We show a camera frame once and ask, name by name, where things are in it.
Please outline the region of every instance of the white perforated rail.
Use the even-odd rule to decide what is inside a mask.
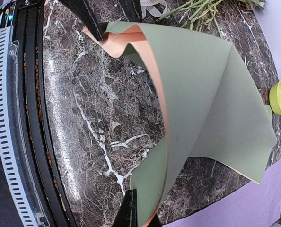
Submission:
[[[0,156],[14,204],[25,227],[37,227],[18,172],[7,108],[7,58],[12,27],[0,29]]]

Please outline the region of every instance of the white ribbon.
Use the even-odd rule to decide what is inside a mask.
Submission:
[[[163,13],[159,12],[159,10],[154,7],[157,4],[161,4],[165,7]],[[170,12],[170,9],[165,0],[140,0],[140,5],[143,19],[146,17],[147,11],[154,17],[161,17]]]

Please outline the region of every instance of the marble table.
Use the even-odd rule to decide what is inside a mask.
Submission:
[[[171,9],[184,2],[167,1]],[[101,22],[127,20],[117,0],[91,4]],[[181,16],[162,24],[179,26]],[[144,19],[154,21],[150,16]],[[217,21],[268,104],[278,77],[254,14],[227,0],[218,7]],[[45,6],[45,98],[54,152],[75,220],[79,227],[108,227],[129,188],[132,170],[165,131],[149,74],[127,59],[110,58],[81,33],[82,28],[81,21],[57,1]],[[214,25],[203,32],[218,36]],[[277,144],[267,167],[281,158],[281,117],[273,114],[272,119]],[[163,224],[187,217],[246,183],[246,178],[217,161],[189,158],[158,216]]]

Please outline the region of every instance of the lavender paper sheet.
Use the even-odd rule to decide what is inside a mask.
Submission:
[[[281,213],[281,159],[260,185],[246,184],[222,200],[164,227],[269,227]]]

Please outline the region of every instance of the marble countertop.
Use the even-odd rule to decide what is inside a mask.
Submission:
[[[184,2],[167,3],[174,9]],[[92,9],[101,22],[127,20],[117,0],[101,0]],[[181,16],[162,23],[179,26]],[[63,186],[79,227],[108,227],[132,170],[165,134],[156,91],[145,70],[110,58],[82,34],[83,24],[62,4],[49,2],[44,19],[45,98]],[[255,16],[228,0],[218,6],[217,21],[268,104],[278,77]],[[204,32],[218,36],[214,25]],[[278,142],[268,167],[281,158],[281,117],[273,114],[272,119]],[[158,216],[163,224],[184,218],[247,182],[217,161],[189,158]]]

